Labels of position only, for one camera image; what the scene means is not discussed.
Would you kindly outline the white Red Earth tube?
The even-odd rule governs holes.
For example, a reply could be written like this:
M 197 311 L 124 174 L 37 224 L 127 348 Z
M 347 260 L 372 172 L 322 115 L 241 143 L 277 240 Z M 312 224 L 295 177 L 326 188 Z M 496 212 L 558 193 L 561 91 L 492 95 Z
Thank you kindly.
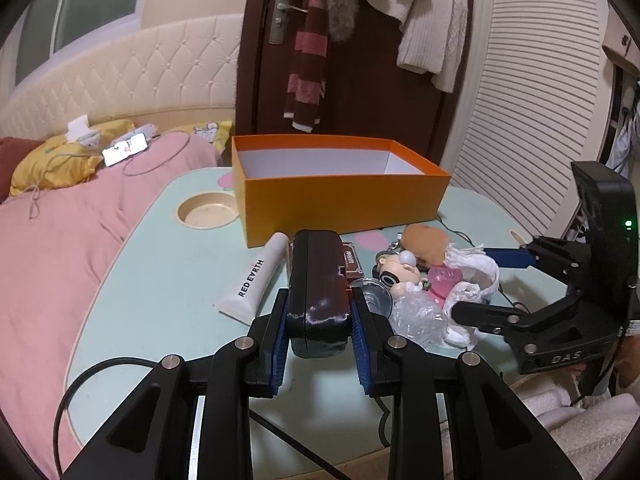
M 218 302 L 218 311 L 250 326 L 269 284 L 288 255 L 288 246 L 290 241 L 284 233 L 273 233 L 241 279 Z

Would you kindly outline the cartoon figure keychain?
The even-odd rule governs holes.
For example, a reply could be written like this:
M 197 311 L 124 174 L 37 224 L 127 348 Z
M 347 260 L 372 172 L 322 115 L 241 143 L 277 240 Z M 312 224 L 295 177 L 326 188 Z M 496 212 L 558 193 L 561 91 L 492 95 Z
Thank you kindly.
M 422 275 L 414 253 L 399 242 L 376 254 L 372 274 L 388 289 L 393 300 L 412 292 L 427 292 L 430 284 Z

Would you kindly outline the beige tufted headboard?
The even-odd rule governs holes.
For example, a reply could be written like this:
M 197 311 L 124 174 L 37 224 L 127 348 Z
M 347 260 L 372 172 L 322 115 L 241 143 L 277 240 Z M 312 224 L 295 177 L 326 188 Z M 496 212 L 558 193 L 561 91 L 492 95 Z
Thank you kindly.
M 143 29 L 25 82 L 1 109 L 2 136 L 44 139 L 87 116 L 162 130 L 235 118 L 243 18 L 222 14 Z

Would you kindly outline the yellow cartoon pillow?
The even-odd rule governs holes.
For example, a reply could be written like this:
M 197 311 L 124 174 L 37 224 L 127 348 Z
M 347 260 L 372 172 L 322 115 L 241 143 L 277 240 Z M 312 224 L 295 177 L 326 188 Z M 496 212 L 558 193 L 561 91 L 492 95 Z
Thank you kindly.
M 234 131 L 232 120 L 222 120 L 221 122 L 194 122 L 194 124 L 178 126 L 174 131 L 181 131 L 192 134 L 203 139 L 208 144 L 213 145 L 219 155 L 224 154 L 229 139 Z

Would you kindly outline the brown plush toy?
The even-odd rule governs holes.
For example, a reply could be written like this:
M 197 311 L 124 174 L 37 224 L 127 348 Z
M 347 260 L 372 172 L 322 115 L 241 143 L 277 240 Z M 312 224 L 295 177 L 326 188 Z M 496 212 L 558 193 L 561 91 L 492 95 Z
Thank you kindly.
M 444 264 L 450 237 L 441 229 L 413 223 L 406 226 L 402 232 L 400 244 L 402 248 L 413 253 L 420 266 L 431 268 Z

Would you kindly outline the striped red scarf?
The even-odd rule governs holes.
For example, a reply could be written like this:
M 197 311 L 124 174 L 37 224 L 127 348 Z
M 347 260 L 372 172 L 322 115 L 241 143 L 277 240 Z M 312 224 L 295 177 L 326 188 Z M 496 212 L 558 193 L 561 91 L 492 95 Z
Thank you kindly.
M 311 133 L 321 118 L 329 47 L 328 0 L 302 4 L 303 23 L 296 30 L 283 117 L 294 129 Z

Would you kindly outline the dark glasses case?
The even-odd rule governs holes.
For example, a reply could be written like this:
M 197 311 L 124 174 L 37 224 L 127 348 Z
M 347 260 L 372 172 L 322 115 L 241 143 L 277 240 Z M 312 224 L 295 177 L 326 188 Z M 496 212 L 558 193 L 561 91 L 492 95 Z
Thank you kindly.
M 286 331 L 296 356 L 326 359 L 345 350 L 352 322 L 341 237 L 301 230 L 294 236 Z

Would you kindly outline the dark red wooden door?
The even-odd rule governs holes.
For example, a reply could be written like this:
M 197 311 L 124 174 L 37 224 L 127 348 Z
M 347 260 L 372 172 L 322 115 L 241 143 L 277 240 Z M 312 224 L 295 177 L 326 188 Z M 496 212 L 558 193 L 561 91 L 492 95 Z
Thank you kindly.
M 247 0 L 238 61 L 236 134 L 290 133 L 283 116 L 286 80 L 297 29 L 297 11 L 285 12 L 280 44 L 270 44 L 276 0 Z M 440 162 L 460 93 L 442 93 L 429 74 L 397 67 L 401 32 L 367 1 L 360 3 L 355 31 L 330 44 L 326 100 L 318 133 L 390 139 L 431 162 Z

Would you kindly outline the pink bed quilt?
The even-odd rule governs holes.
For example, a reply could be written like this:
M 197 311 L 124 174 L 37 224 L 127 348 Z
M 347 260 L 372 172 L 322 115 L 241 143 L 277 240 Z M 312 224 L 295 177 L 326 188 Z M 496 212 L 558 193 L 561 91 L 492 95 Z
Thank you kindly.
M 44 478 L 52 428 L 82 323 L 122 244 L 176 177 L 216 167 L 212 144 L 164 134 L 86 183 L 1 206 L 1 411 Z

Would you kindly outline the white tissue pack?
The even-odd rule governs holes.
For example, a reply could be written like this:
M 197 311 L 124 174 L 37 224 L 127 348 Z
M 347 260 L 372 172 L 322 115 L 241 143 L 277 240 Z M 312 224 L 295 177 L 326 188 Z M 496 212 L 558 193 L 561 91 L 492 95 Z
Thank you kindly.
M 89 125 L 87 115 L 79 116 L 67 124 L 67 143 L 77 143 L 87 150 L 97 150 L 101 143 L 101 128 Z

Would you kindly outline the brown small card box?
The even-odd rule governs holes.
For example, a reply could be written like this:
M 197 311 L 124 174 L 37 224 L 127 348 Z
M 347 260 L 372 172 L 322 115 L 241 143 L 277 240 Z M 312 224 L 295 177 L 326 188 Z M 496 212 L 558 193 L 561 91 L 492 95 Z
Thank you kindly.
M 364 278 L 364 272 L 358 255 L 356 253 L 355 245 L 351 242 L 344 242 L 342 244 L 343 258 L 344 258 L 344 277 L 348 284 L 361 280 Z

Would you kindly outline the white tissue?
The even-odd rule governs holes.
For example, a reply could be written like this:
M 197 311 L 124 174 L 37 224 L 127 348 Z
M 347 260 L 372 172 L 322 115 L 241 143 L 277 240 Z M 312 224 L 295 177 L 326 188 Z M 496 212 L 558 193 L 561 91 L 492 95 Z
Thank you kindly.
M 451 243 L 445 252 L 445 266 L 462 272 L 462 280 L 448 292 L 444 303 L 447 331 L 444 343 L 452 348 L 471 350 L 477 344 L 476 329 L 454 322 L 452 307 L 459 301 L 489 304 L 498 290 L 499 268 L 483 246 L 457 248 Z

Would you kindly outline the pink plastic toy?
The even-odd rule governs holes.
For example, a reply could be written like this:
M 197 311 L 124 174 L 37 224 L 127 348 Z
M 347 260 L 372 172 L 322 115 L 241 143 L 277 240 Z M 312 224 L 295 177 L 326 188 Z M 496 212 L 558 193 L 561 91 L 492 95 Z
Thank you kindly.
M 442 308 L 451 289 L 461 282 L 462 278 L 463 273 L 460 269 L 451 269 L 448 266 L 432 266 L 427 272 L 427 295 Z

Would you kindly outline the orange cardboard box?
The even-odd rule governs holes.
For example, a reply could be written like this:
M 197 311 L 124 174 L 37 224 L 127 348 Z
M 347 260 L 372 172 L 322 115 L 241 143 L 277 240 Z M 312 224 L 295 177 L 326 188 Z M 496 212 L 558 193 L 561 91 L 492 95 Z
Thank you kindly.
M 247 246 L 275 232 L 338 234 L 435 218 L 450 175 L 392 140 L 249 134 L 232 140 L 232 178 Z

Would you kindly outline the clear plastic bag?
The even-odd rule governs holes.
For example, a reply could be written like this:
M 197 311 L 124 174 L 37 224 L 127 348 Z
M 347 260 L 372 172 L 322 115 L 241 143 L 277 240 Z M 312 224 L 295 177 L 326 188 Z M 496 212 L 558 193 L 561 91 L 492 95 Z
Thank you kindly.
M 396 335 L 426 348 L 444 342 L 448 320 L 426 292 L 407 292 L 394 300 L 390 326 Z

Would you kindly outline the lit smartphone on bed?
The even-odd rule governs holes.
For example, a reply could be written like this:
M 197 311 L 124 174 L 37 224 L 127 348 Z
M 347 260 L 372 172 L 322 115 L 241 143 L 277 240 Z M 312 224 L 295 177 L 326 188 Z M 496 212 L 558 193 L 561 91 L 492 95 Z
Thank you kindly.
M 142 132 L 133 133 L 127 139 L 119 140 L 102 151 L 104 165 L 115 166 L 124 160 L 144 152 L 149 147 L 146 136 Z

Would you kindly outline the white knit sweater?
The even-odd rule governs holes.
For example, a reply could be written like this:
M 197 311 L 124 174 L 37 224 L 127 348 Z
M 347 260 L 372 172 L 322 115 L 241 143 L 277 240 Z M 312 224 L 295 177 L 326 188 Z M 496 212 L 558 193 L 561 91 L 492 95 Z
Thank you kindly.
M 367 0 L 398 21 L 401 40 L 396 65 L 432 76 L 441 91 L 454 91 L 468 24 L 468 0 Z

